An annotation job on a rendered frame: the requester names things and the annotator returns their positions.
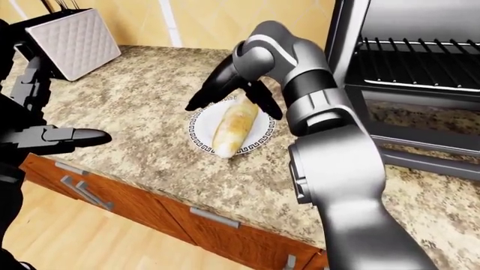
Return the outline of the brown wooden base cabinet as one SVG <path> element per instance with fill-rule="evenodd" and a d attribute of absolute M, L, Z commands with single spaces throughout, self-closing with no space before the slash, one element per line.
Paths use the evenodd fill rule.
<path fill-rule="evenodd" d="M 30 154 L 20 168 L 26 178 L 74 200 L 80 195 L 61 183 L 70 176 L 73 183 L 88 183 L 88 190 L 104 202 L 113 202 L 111 212 L 169 236 L 211 251 L 256 270 L 282 270 L 287 256 L 296 256 L 295 270 L 327 270 L 327 253 L 277 233 L 241 224 L 232 228 L 190 213 L 190 206 L 132 184 L 94 172 L 77 175 L 55 166 L 55 160 Z"/>

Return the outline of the glass toaster oven door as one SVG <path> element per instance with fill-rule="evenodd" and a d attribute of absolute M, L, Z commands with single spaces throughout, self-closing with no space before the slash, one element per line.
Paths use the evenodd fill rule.
<path fill-rule="evenodd" d="M 480 103 L 346 87 L 387 164 L 480 182 Z M 455 109 L 455 105 L 468 109 Z"/>

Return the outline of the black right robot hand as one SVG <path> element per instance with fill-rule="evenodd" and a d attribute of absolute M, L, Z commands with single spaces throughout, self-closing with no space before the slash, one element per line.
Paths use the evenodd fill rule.
<path fill-rule="evenodd" d="M 282 83 L 297 67 L 293 55 L 295 37 L 275 21 L 261 22 L 247 40 L 237 44 L 208 76 L 185 109 L 193 112 L 218 103 L 236 89 L 244 90 L 247 98 L 273 119 L 282 119 L 282 111 L 268 88 L 260 82 L 267 76 Z"/>

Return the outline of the white plate with patterned rim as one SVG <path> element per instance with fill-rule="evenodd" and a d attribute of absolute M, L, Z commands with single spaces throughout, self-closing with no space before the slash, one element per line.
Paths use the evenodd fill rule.
<path fill-rule="evenodd" d="M 212 148 L 215 131 L 221 123 L 222 116 L 228 107 L 235 103 L 236 99 L 236 96 L 228 96 L 219 103 L 209 105 L 205 109 L 199 109 L 191 116 L 187 126 L 187 134 L 197 148 L 211 155 L 215 153 Z M 250 133 L 236 154 L 243 155 L 252 152 L 265 144 L 272 137 L 276 124 L 274 118 L 260 109 Z"/>

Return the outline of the white quilted knife block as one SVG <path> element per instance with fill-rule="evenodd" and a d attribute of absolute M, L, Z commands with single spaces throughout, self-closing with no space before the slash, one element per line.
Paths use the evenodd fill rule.
<path fill-rule="evenodd" d="M 25 31 L 52 62 L 58 78 L 73 82 L 118 58 L 121 51 L 97 10 L 67 12 Z"/>

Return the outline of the black grey left robot hand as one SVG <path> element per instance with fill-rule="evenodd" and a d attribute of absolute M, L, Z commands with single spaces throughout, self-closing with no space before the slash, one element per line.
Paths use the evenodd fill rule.
<path fill-rule="evenodd" d="M 16 78 L 11 96 L 2 94 L 2 80 L 14 64 L 14 46 L 22 42 L 20 28 L 0 19 L 0 171 L 18 168 L 26 157 L 57 155 L 75 148 L 112 141 L 102 130 L 48 125 L 43 108 L 50 99 L 51 64 L 35 55 Z"/>

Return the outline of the golden baguette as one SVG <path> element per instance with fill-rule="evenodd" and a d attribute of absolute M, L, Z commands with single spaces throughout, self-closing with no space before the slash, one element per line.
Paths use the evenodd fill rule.
<path fill-rule="evenodd" d="M 245 96 L 238 96 L 220 121 L 212 140 L 214 153 L 223 159 L 232 158 L 242 147 L 257 118 L 259 107 Z"/>

